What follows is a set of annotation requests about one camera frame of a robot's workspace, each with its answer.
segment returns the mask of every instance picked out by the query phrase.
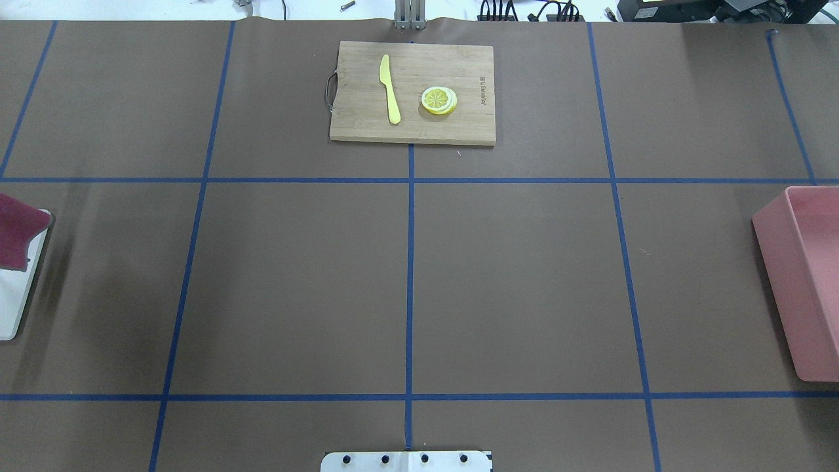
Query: cutting board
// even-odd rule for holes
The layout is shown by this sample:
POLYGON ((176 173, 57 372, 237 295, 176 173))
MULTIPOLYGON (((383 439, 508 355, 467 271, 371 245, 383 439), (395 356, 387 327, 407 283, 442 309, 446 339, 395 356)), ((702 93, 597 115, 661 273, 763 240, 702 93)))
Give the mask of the cutting board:
POLYGON ((492 46, 342 41, 337 71, 329 130, 335 141, 495 145, 492 46), (399 124, 388 121, 387 97, 378 81, 386 54, 402 113, 399 124), (434 115, 422 107, 422 92, 432 86, 455 91, 454 112, 434 115))

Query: knife handle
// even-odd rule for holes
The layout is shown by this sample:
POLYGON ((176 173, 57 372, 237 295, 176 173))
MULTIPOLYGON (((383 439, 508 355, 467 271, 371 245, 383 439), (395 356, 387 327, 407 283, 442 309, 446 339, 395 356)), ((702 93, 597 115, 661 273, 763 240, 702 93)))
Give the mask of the knife handle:
POLYGON ((392 124, 399 124, 402 121, 402 115, 399 114, 399 105, 396 104, 396 95, 393 94, 393 86, 385 85, 384 88, 388 91, 388 120, 392 124))

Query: lemon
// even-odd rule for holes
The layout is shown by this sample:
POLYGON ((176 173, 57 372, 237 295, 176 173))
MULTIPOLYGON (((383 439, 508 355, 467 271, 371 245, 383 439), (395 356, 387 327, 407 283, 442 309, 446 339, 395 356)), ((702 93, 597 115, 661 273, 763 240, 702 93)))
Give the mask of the lemon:
POLYGON ((429 87, 422 92, 422 106, 435 115, 445 115, 455 110, 457 95, 448 87, 429 87))

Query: pink bin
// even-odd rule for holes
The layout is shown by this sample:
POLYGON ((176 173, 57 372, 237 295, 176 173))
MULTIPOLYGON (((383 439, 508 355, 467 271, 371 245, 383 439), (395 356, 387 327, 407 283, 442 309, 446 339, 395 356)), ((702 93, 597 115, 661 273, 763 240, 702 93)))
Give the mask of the pink bin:
POLYGON ((839 187, 791 186, 752 218, 795 373, 839 381, 839 187))

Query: white floor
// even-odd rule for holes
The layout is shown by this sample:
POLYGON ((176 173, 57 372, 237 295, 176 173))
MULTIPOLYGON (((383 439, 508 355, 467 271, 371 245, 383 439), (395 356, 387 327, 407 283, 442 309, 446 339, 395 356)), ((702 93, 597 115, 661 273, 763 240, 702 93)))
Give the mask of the white floor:
MULTIPOLYGON (((342 12, 349 0, 285 0, 288 19, 393 18, 394 0, 357 0, 342 12)), ((617 13, 617 0, 578 0, 586 21, 608 21, 603 10, 617 13)), ((481 0, 426 0, 426 18, 475 19, 481 0)), ((515 3, 519 19, 536 13, 543 2, 520 0, 515 3)), ((826 10, 839 16, 839 2, 826 10)), ((231 20, 245 18, 249 11, 233 0, 2 0, 0 19, 62 20, 231 20)), ((253 0, 253 16, 283 19, 281 0, 253 0)), ((831 24, 824 15, 811 23, 831 24)))

